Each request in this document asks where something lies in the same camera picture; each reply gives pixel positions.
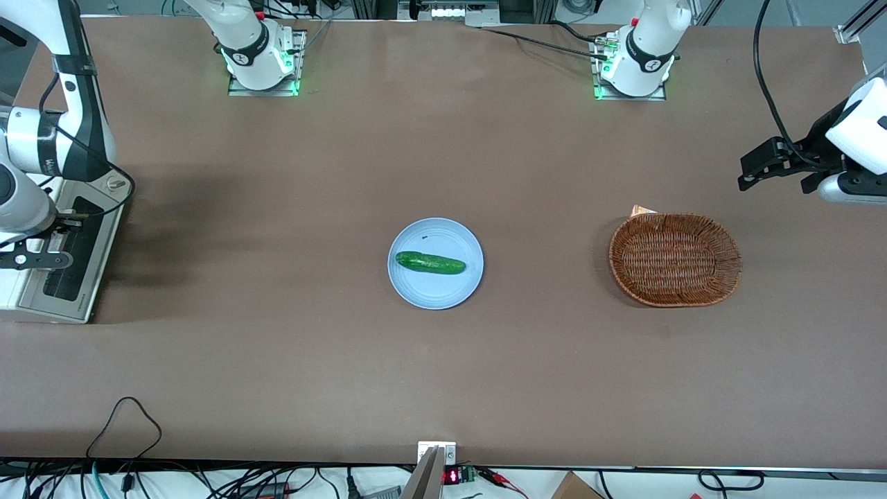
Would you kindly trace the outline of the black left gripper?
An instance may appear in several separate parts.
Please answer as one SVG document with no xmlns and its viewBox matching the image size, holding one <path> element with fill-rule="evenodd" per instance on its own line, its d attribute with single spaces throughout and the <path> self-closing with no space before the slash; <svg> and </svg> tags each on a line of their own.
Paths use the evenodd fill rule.
<svg viewBox="0 0 887 499">
<path fill-rule="evenodd" d="M 820 195 L 849 195 L 846 182 L 841 180 L 845 173 L 845 154 L 827 137 L 827 131 L 836 123 L 847 104 L 843 99 L 831 107 L 827 113 L 812 123 L 807 136 L 796 143 L 802 156 L 812 162 L 807 164 L 811 171 L 800 185 L 805 195 L 818 192 Z M 741 158 L 741 175 L 737 179 L 741 192 L 763 180 L 786 177 L 798 173 L 794 164 L 795 144 L 783 138 L 773 137 L 757 146 Z"/>
</svg>

